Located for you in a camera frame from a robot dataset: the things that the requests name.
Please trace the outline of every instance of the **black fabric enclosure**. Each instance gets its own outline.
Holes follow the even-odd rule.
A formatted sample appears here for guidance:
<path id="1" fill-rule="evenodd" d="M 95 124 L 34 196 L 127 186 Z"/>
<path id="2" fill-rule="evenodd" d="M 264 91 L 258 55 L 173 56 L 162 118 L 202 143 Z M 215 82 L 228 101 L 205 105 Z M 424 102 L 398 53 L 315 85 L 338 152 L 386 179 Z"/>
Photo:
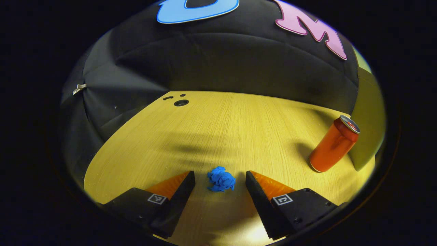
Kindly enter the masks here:
<path id="1" fill-rule="evenodd" d="M 187 6 L 213 2 L 190 0 Z M 81 186 L 104 142 L 168 91 L 266 95 L 352 113 L 358 64 L 341 34 L 347 60 L 326 47 L 326 35 L 317 42 L 278 27 L 274 21 L 282 15 L 273 1 L 240 1 L 228 14 L 181 24 L 157 22 L 159 8 L 155 3 L 104 34 L 63 88 L 62 151 Z M 78 84 L 87 88 L 73 95 Z"/>

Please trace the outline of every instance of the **wooden surface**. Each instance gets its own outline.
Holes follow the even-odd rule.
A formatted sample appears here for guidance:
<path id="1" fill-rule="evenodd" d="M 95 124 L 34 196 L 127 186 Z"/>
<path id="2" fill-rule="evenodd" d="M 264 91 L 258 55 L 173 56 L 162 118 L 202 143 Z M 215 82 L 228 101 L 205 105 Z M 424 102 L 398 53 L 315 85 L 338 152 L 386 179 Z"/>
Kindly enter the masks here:
<path id="1" fill-rule="evenodd" d="M 162 100 L 167 96 L 173 99 Z M 239 93 L 171 91 L 123 125 L 95 155 L 85 190 L 107 203 L 188 170 L 196 186 L 172 237 L 181 246 L 272 243 L 245 186 L 253 170 L 296 190 L 311 188 L 339 205 L 365 183 L 375 159 L 359 172 L 347 155 L 325 173 L 308 166 L 311 150 L 340 114 L 286 99 Z M 189 100 L 185 106 L 174 102 Z M 235 190 L 207 190 L 207 172 L 223 166 Z"/>

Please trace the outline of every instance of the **blue crumpled paper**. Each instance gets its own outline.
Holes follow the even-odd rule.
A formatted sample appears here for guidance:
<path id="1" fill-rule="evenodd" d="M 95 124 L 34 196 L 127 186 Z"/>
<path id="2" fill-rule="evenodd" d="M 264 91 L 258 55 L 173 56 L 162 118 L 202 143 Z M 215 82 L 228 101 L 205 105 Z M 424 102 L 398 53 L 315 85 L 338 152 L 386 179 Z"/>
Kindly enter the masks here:
<path id="1" fill-rule="evenodd" d="M 235 178 L 228 172 L 225 172 L 224 167 L 216 167 L 214 170 L 208 173 L 209 182 L 213 183 L 213 187 L 208 187 L 208 190 L 214 192 L 224 192 L 225 190 L 231 188 L 234 190 Z"/>

